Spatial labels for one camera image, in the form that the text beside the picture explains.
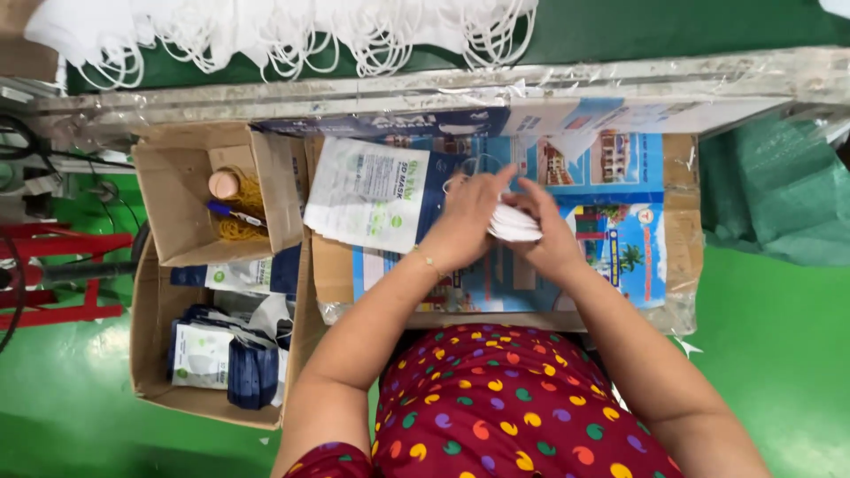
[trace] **green floor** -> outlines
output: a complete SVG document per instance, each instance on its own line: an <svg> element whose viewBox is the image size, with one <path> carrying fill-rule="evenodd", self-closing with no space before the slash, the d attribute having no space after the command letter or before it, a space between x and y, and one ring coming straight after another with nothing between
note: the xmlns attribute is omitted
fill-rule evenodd
<svg viewBox="0 0 850 478"><path fill-rule="evenodd" d="M82 176L81 181L88 181ZM118 177L143 213L138 186ZM119 231L134 231L123 206ZM56 214L111 232L83 193ZM721 249L705 251L697 302L705 351L694 363L738 413L778 477L850 469L850 269L804 269ZM129 302L129 279L110 285ZM280 433L171 412L137 401L128 379L128 318L19 330L0 355L0 476L266 476ZM269 438L267 445L261 441Z"/></svg>

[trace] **palm tree picture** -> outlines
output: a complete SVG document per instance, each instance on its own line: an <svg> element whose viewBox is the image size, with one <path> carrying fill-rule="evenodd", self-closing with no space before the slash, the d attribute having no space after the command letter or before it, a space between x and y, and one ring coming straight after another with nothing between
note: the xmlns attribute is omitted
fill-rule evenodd
<svg viewBox="0 0 850 478"><path fill-rule="evenodd" d="M635 265L643 265L643 252L638 246L626 244L625 249L620 249L619 256L620 271L633 272Z"/></svg>

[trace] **woman's hands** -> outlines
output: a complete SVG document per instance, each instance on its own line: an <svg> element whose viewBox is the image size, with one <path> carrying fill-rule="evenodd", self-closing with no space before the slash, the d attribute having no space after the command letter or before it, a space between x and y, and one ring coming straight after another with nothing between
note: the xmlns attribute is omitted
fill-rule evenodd
<svg viewBox="0 0 850 478"><path fill-rule="evenodd" d="M537 242L505 242L505 245L529 261L546 279L564 287L566 277L584 270L587 262L573 231L558 213L552 195L529 179L520 179L519 185L526 194L504 194L501 201L523 209L540 221L543 238Z"/></svg>
<svg viewBox="0 0 850 478"><path fill-rule="evenodd" d="M490 247L487 228L499 202L499 193L516 173L516 165L511 164L495 175L475 174L465 181L455 177L449 183L443 214L419 244L419 251L433 260L437 270L448 274L470 265L487 252Z"/></svg>

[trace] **logo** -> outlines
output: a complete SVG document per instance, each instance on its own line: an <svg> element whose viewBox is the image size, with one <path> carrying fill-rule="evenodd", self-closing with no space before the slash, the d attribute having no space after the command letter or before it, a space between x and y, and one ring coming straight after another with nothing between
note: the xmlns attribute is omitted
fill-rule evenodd
<svg viewBox="0 0 850 478"><path fill-rule="evenodd" d="M655 213L649 209L641 209L637 213L637 220L639 220L641 224L649 224L652 222L652 219L655 219Z"/></svg>

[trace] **woman's left hand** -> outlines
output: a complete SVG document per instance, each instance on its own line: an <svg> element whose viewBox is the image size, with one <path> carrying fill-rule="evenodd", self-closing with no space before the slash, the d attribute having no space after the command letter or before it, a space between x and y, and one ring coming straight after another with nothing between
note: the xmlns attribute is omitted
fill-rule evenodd
<svg viewBox="0 0 850 478"><path fill-rule="evenodd" d="M422 240L419 251L437 270L450 273L478 260L490 248L487 228L499 194L517 173L510 164L497 174L475 174L465 181L455 177L445 197L443 214Z"/></svg>

